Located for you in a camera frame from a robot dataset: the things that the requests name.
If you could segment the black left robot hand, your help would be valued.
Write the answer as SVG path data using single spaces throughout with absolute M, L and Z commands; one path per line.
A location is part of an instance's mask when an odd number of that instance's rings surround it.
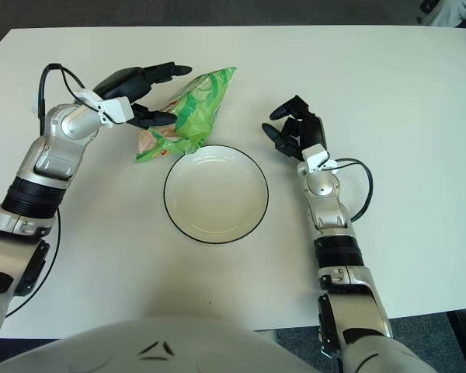
M 147 130 L 150 127 L 164 127 L 174 124 L 177 116 L 162 111 L 150 111 L 137 101 L 146 96 L 154 84 L 169 82 L 175 76 L 189 74 L 193 69 L 190 66 L 177 65 L 167 62 L 146 68 L 132 67 L 116 71 L 100 82 L 93 91 L 102 99 L 127 97 L 134 117 L 128 124 Z

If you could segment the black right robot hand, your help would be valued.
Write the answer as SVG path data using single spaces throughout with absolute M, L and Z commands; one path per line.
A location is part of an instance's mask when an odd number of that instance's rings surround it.
M 270 114 L 271 120 L 283 118 L 286 120 L 281 130 L 268 123 L 262 124 L 264 133 L 277 151 L 303 161 L 302 151 L 306 148 L 321 145 L 327 149 L 321 119 L 309 110 L 309 105 L 300 96 L 294 96 Z

